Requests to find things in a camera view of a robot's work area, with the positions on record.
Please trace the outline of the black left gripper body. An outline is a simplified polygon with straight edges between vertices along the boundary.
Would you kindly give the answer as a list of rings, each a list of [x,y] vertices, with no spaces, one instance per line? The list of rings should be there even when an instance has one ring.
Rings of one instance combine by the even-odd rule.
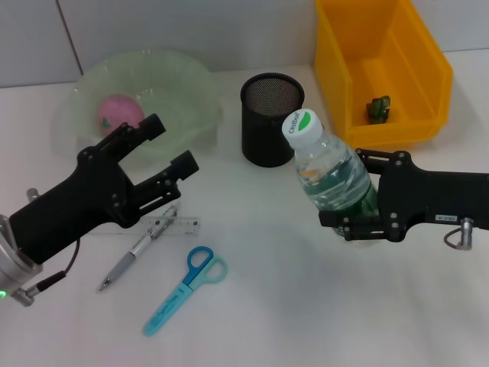
[[[133,187],[114,158],[81,154],[65,181],[10,216],[18,249],[42,264],[101,224],[133,226],[136,209],[128,198]]]

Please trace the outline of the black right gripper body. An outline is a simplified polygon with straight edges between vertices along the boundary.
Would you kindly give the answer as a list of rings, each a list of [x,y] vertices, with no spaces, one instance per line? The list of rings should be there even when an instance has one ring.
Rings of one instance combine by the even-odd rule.
[[[387,240],[401,242],[420,223],[461,225],[464,218],[488,229],[488,175],[426,171],[408,152],[380,153],[377,203]]]

